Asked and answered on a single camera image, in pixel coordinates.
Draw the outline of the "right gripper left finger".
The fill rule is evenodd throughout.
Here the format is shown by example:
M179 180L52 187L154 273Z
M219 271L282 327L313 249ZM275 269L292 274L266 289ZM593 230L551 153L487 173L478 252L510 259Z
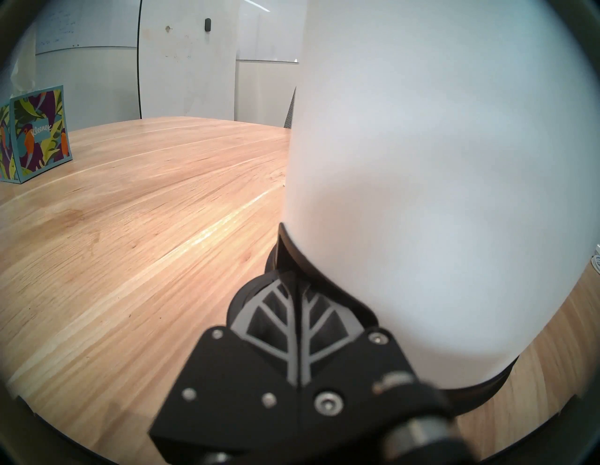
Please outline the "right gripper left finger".
M150 429L168 463L224 461L295 437L299 358L294 284L252 280L226 326L206 330Z

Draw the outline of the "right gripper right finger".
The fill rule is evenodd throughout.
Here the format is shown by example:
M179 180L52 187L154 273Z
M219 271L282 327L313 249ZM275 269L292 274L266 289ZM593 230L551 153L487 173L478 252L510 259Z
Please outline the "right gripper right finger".
M366 436L452 408L420 381L374 313L335 287L300 283L300 430Z

